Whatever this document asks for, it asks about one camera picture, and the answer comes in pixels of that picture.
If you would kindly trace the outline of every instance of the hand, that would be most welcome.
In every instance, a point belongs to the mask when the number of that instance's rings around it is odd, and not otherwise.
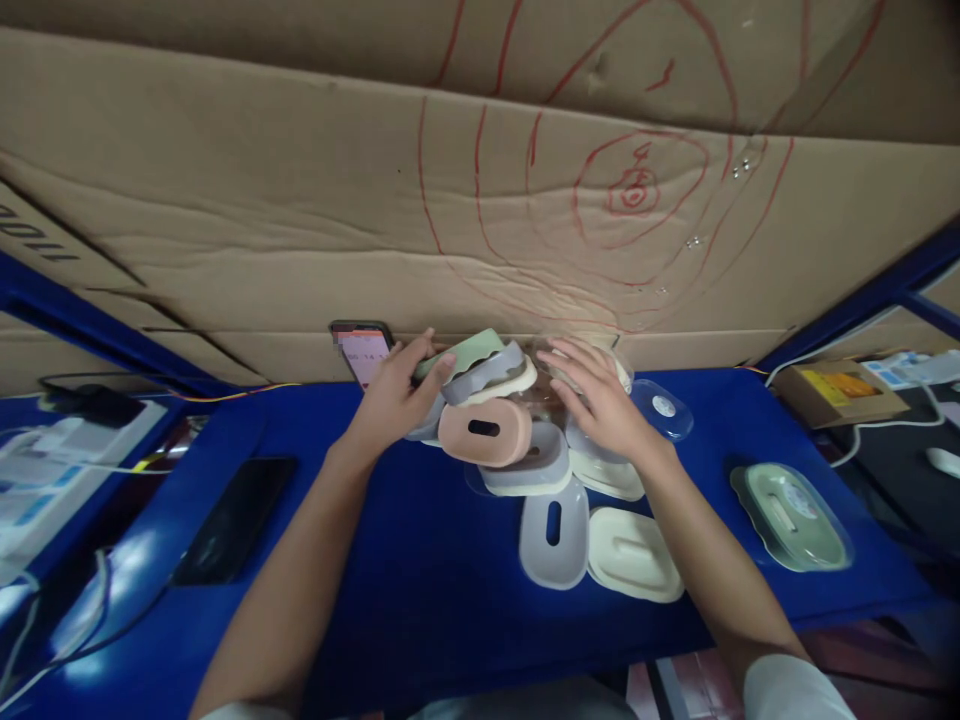
[[[541,351],[537,357],[566,373],[587,403],[562,380],[551,380],[550,386],[594,442],[638,466],[675,453],[673,444],[651,427],[623,391],[610,355],[575,338],[550,338],[548,342],[563,355]]]
[[[453,372],[456,356],[444,355],[420,387],[413,388],[410,378],[417,363],[436,354],[432,338],[433,328],[429,328],[407,347],[398,342],[367,386],[363,402],[344,437],[354,440],[364,452],[373,453],[373,457],[378,457],[424,421],[440,388]]]

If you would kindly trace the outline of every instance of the white sleeve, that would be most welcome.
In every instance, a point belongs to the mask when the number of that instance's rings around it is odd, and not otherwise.
[[[248,703],[230,703],[204,715],[203,720],[293,720],[293,718],[277,708]]]
[[[827,676],[792,655],[765,655],[747,670],[746,720],[856,720]]]

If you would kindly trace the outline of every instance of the shirt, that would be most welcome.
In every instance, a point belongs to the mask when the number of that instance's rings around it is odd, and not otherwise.
[[[746,720],[856,720],[840,693],[810,663],[766,655],[750,666],[743,688]],[[430,703],[411,720],[636,720],[626,701],[586,677]],[[232,703],[204,720],[293,720],[288,713]]]

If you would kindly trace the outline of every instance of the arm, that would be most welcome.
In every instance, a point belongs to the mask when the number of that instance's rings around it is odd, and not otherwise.
[[[713,635],[736,686],[758,658],[784,653],[810,661],[757,566],[683,469],[673,444],[654,430],[617,379],[613,359],[580,341],[552,340],[566,357],[540,353],[583,390],[551,385],[595,442],[628,458],[643,478],[670,556]]]
[[[190,720],[231,702],[296,713],[326,634],[347,554],[377,459],[423,421],[453,369],[434,365],[417,390],[416,364],[433,354],[428,330],[381,364],[347,432],[327,451],[320,474],[247,591],[190,711]]]

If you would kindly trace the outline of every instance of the charger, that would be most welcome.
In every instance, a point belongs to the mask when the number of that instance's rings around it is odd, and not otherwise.
[[[122,428],[133,422],[146,405],[105,385],[88,384],[74,389],[50,386],[46,401],[50,410],[83,418],[97,425]]]

